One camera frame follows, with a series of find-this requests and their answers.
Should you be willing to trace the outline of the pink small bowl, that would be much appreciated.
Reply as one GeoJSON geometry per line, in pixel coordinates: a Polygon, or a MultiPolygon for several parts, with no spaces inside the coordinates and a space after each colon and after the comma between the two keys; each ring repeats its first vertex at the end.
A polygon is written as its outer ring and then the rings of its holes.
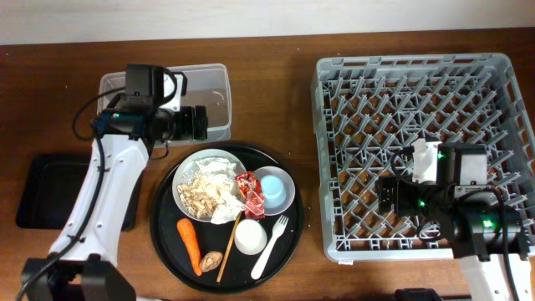
{"type": "Polygon", "coordinates": [[[293,203],[293,199],[296,195],[296,187],[292,177],[282,168],[276,166],[264,166],[254,171],[256,178],[261,182],[261,179],[267,175],[273,175],[279,177],[286,189],[286,199],[283,204],[274,208],[265,208],[266,216],[275,216],[286,211],[293,203]]]}

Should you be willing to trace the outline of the white plastic fork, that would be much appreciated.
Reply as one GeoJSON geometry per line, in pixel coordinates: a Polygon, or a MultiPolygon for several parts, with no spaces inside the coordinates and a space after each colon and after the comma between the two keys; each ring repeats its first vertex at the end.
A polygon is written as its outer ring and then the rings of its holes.
{"type": "Polygon", "coordinates": [[[269,256],[273,250],[273,247],[276,243],[276,241],[283,235],[286,226],[288,225],[289,218],[282,215],[279,217],[279,219],[275,222],[273,229],[272,229],[272,236],[270,240],[267,242],[267,246],[263,249],[260,257],[256,261],[255,265],[252,268],[251,271],[251,278],[254,280],[257,280],[261,277],[262,272],[264,271],[264,268],[267,265],[269,256]]]}

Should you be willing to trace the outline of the white cup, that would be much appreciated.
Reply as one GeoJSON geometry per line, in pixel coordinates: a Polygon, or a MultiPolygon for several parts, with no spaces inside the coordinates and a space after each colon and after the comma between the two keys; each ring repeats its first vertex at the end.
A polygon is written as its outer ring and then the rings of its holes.
{"type": "Polygon", "coordinates": [[[245,219],[237,224],[234,243],[241,253],[256,255],[267,245],[267,234],[259,222],[245,219]]]}

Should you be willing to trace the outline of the round black tray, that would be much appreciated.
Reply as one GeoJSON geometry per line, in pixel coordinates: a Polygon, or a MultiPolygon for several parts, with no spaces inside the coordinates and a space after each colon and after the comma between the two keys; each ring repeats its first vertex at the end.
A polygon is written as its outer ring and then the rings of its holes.
{"type": "MultiPolygon", "coordinates": [[[[289,173],[287,166],[273,154],[254,145],[237,142],[216,144],[215,149],[228,151],[236,156],[247,171],[255,171],[265,166],[276,166],[289,173]]],[[[179,159],[163,177],[157,188],[154,206],[150,217],[150,235],[155,252],[168,271],[187,286],[207,293],[241,293],[266,283],[279,273],[295,253],[303,231],[303,202],[297,184],[295,197],[290,207],[276,216],[266,216],[260,224],[271,238],[271,233],[278,216],[288,217],[288,225],[283,235],[275,242],[269,255],[267,265],[259,279],[250,274],[260,255],[246,255],[237,250],[234,243],[225,265],[220,282],[217,282],[218,270],[212,270],[197,276],[191,266],[191,260],[185,243],[177,229],[177,223],[186,218],[186,214],[176,205],[171,188],[173,177],[180,164],[179,159]]],[[[214,225],[198,222],[189,218],[196,232],[201,255],[210,251],[225,253],[232,234],[234,222],[214,225]]]]}

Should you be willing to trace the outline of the wooden chopstick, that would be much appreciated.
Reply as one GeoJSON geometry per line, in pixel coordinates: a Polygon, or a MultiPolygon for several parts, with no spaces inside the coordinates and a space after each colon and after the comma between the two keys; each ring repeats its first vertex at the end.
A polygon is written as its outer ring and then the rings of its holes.
{"type": "Polygon", "coordinates": [[[237,231],[237,226],[239,224],[239,222],[241,221],[241,217],[242,217],[242,212],[238,213],[237,215],[237,218],[234,222],[234,225],[233,225],[233,228],[232,228],[232,233],[231,233],[231,236],[228,240],[228,244],[227,244],[227,248],[226,248],[226,251],[224,253],[224,257],[222,259],[222,263],[221,263],[221,266],[220,266],[220,269],[219,269],[219,272],[218,272],[218,275],[217,275],[217,283],[220,283],[221,280],[222,280],[222,276],[224,274],[224,271],[225,271],[225,268],[226,268],[226,265],[227,265],[227,261],[228,261],[228,258],[230,256],[230,252],[232,250],[232,245],[233,245],[233,242],[234,242],[234,237],[236,235],[236,231],[237,231]]]}

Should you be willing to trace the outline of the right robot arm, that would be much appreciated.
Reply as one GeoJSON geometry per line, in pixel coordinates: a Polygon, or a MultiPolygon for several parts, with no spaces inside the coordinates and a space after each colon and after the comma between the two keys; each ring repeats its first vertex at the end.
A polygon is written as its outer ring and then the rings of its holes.
{"type": "Polygon", "coordinates": [[[531,300],[529,242],[519,211],[507,205],[487,181],[487,152],[483,145],[439,143],[431,148],[432,180],[404,176],[396,160],[411,156],[423,163],[414,145],[390,158],[393,171],[381,176],[375,190],[382,213],[422,216],[438,234],[426,242],[447,240],[453,258],[469,284],[474,300],[531,300]]]}

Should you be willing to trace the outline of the clear plastic bin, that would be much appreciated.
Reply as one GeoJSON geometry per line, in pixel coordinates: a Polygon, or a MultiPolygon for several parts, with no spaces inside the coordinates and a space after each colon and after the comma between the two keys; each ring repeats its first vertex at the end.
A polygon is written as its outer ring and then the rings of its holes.
{"type": "Polygon", "coordinates": [[[229,140],[232,124],[231,87],[224,64],[198,64],[169,67],[187,77],[186,95],[181,106],[205,106],[208,119],[205,140],[170,141],[169,147],[206,144],[229,140]]]}

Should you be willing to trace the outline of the brown shiitake mushroom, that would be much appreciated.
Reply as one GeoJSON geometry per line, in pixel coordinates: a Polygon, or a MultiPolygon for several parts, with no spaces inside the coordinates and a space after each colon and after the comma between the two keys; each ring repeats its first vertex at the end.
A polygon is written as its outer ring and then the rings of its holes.
{"type": "Polygon", "coordinates": [[[223,259],[223,254],[218,251],[208,252],[200,261],[199,268],[203,273],[210,272],[217,268],[223,259]]]}

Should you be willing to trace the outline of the red snack wrapper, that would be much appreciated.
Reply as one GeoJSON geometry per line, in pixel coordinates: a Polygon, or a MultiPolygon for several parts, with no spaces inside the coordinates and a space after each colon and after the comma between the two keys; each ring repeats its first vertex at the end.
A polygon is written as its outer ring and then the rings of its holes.
{"type": "Polygon", "coordinates": [[[247,219],[260,220],[265,217],[264,195],[261,182],[251,171],[235,177],[239,191],[245,200],[245,216],[247,219]]]}

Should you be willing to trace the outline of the light blue cup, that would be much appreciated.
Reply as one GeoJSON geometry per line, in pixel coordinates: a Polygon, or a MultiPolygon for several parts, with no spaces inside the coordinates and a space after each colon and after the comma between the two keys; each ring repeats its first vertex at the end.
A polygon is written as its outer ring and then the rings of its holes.
{"type": "Polygon", "coordinates": [[[261,187],[266,208],[278,207],[285,202],[286,189],[279,177],[273,175],[264,176],[261,179],[261,187]]]}

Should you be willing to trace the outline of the orange carrot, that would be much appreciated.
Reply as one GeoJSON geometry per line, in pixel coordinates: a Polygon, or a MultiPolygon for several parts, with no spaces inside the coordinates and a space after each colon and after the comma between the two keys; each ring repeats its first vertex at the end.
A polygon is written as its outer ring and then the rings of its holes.
{"type": "Polygon", "coordinates": [[[177,222],[176,227],[182,241],[186,246],[194,273],[197,276],[201,276],[201,252],[196,238],[196,231],[192,222],[188,218],[182,218],[177,222]]]}

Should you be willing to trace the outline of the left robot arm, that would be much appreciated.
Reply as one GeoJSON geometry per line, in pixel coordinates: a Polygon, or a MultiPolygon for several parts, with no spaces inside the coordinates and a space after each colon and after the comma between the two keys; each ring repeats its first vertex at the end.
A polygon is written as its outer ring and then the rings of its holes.
{"type": "Polygon", "coordinates": [[[125,85],[91,123],[91,161],[74,208],[46,258],[30,258],[22,300],[136,300],[117,269],[130,199],[157,144],[205,140],[206,108],[182,107],[188,78],[178,70],[130,64],[125,85]]]}

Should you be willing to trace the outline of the grey dishwasher rack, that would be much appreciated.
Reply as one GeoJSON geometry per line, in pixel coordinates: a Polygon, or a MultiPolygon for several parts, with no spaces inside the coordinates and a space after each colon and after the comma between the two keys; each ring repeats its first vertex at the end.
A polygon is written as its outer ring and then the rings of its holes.
{"type": "Polygon", "coordinates": [[[409,174],[415,140],[484,145],[489,182],[534,234],[534,133],[505,54],[320,59],[311,84],[325,256],[336,263],[449,259],[419,217],[381,212],[375,182],[409,174]]]}

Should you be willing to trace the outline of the grey bowl with food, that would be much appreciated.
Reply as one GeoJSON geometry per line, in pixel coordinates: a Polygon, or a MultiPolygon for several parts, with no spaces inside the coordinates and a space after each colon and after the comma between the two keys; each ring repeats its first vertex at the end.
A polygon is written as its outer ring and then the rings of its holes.
{"type": "Polygon", "coordinates": [[[198,222],[211,222],[211,215],[220,199],[219,192],[212,195],[193,184],[194,162],[212,156],[220,156],[236,161],[240,166],[238,175],[246,171],[242,162],[230,152],[219,149],[205,149],[188,156],[179,164],[176,171],[171,173],[171,192],[176,205],[187,217],[198,222]]]}

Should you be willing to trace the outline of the black rectangular tray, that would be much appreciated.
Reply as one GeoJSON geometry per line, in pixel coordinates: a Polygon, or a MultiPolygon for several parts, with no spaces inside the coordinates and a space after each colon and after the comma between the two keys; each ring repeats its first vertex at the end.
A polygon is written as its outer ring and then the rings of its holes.
{"type": "Polygon", "coordinates": [[[16,225],[24,229],[63,229],[88,167],[88,155],[36,156],[28,171],[16,225]]]}

